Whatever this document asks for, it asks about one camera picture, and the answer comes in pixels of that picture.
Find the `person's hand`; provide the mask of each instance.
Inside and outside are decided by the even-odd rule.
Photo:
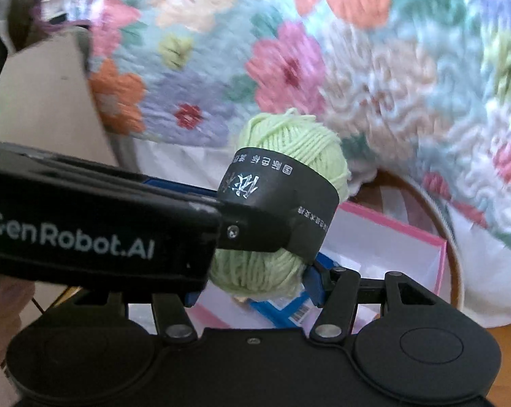
[[[0,277],[0,364],[11,339],[20,330],[20,312],[31,301],[34,292],[32,282]]]

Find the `black circular disc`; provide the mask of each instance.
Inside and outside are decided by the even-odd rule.
[[[154,355],[151,336],[122,326],[28,328],[11,342],[7,366],[27,397],[52,405],[91,405],[138,379]]]
[[[500,367],[500,349],[485,329],[435,306],[410,306],[366,325],[354,358],[382,390],[424,404],[485,395]]]

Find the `black device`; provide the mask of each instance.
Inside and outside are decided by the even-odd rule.
[[[205,286],[214,250],[276,251],[289,242],[286,220],[213,191],[0,143],[0,273],[92,289],[11,342],[18,407],[491,405],[494,338],[400,272],[368,280],[312,265],[323,309],[309,337],[198,338],[184,306]],[[129,303],[152,304],[157,335],[128,319]],[[380,304],[382,316],[352,335],[358,304]]]

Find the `pink-edged box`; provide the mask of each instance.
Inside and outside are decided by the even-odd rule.
[[[364,278],[383,279],[387,271],[401,271],[438,295],[446,260],[446,241],[381,213],[351,202],[339,206],[320,252]],[[372,321],[377,305],[359,306],[354,333]],[[313,308],[303,320],[310,330],[320,313]],[[248,305],[239,304],[208,284],[188,314],[198,332],[205,327],[268,329],[273,324]]]

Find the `light green yarn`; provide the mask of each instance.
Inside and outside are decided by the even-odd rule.
[[[348,197],[350,172],[340,139],[316,122],[315,116],[260,113],[240,134],[238,148],[273,150],[302,162],[325,177],[339,193]],[[277,252],[217,250],[210,267],[210,279],[236,296],[268,299],[294,296],[301,284],[305,264],[285,249]]]

